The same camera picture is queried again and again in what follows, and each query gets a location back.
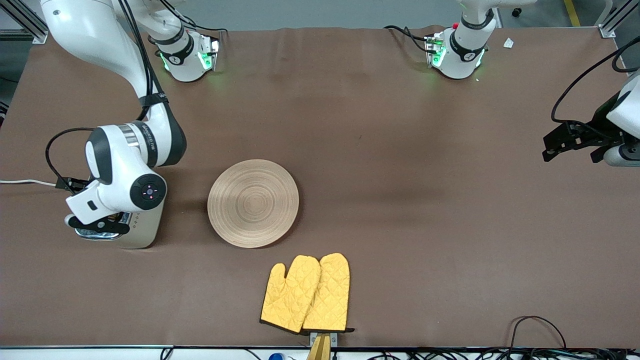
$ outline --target brown tabletop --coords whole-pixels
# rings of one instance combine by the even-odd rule
[[[461,81],[386,30],[233,32],[221,72],[195,83],[152,58],[189,142],[158,170],[169,194],[155,244],[81,240],[63,224],[64,191],[2,186],[0,343],[306,343],[258,323],[269,269],[342,252],[356,331],[341,345],[505,345],[514,318],[540,315],[570,347],[637,347],[638,169],[594,165],[587,150],[541,156],[554,101],[614,42],[593,28],[499,29],[490,46]],[[602,66],[559,116],[589,120],[624,80]],[[52,181],[53,134],[139,110],[122,78],[50,37],[31,50],[0,131],[1,177]],[[86,137],[54,145],[63,175],[88,175]],[[206,202],[226,168],[252,158],[284,166],[302,199],[286,238],[246,250],[214,232]],[[517,345],[559,344],[532,322]]]

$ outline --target black strap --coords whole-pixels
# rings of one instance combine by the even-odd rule
[[[463,47],[456,41],[455,34],[456,32],[453,31],[451,33],[451,37],[449,37],[449,43],[451,44],[451,49],[456,54],[458,54],[460,56],[460,60],[464,61],[465,63],[474,61],[474,59],[476,59],[477,56],[480,55],[480,53],[484,50],[484,47],[486,46],[486,43],[485,43],[479,49],[475,49],[475,50],[467,49],[466,47]]]
[[[493,9],[489,9],[489,11],[486,12],[486,17],[484,18],[484,21],[482,24],[472,24],[466,21],[464,16],[460,19],[460,23],[465,28],[469,28],[472,30],[480,30],[480,29],[484,29],[485,26],[489,25],[491,20],[493,20]]]
[[[169,98],[163,92],[157,92],[155,94],[151,94],[148,96],[143,96],[138,99],[142,106],[153,106],[155,104],[160,104],[161,102],[169,103]]]
[[[142,137],[145,138],[145,144],[147,145],[147,166],[154,167],[158,162],[156,137],[146,123],[142,121],[132,121],[131,124],[134,124],[142,133]]]
[[[158,40],[155,38],[151,38],[151,39],[153,39],[153,41],[156,42],[156,45],[171,45],[176,43],[178,40],[180,40],[180,38],[182,38],[183,35],[184,35],[184,25],[180,25],[180,31],[178,31],[178,33],[171,39],[167,39],[167,40]]]
[[[194,43],[195,41],[193,40],[193,37],[190,35],[187,46],[185,46],[182,50],[173,54],[166,53],[164,51],[160,51],[160,53],[162,54],[163,58],[165,58],[165,60],[170,62],[171,64],[182,65],[184,63],[184,59],[186,59],[187,56],[189,56],[189,54],[191,54],[191,52],[193,51]]]

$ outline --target black circular cap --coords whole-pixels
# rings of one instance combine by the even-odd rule
[[[142,175],[131,185],[131,201],[142,210],[156,208],[166,195],[166,183],[155,174]]]

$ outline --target gray floor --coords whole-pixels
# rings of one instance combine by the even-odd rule
[[[26,0],[40,15],[38,0]],[[602,13],[601,0],[573,0],[582,26],[594,25]],[[449,26],[460,19],[459,5],[453,0],[190,0],[177,3],[176,8],[198,24],[238,30],[267,30],[302,27],[382,28],[394,24],[422,28],[430,24]],[[511,16],[511,9],[501,11],[505,28],[571,26],[563,0],[538,0],[523,8],[519,18]],[[0,12],[0,29],[17,25]],[[616,31],[618,45],[640,35],[640,14],[631,16]],[[31,44],[0,41],[0,76],[19,79]],[[640,46],[632,47],[624,57],[630,67],[640,65]],[[9,103],[15,84],[0,80],[0,101]]]

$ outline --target quilted glove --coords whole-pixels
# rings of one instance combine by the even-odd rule
[[[264,294],[260,322],[299,333],[319,280],[320,264],[311,256],[296,256],[286,276],[284,264],[274,265]]]
[[[306,331],[345,332],[349,304],[349,263],[342,254],[320,260],[320,283],[303,328]]]

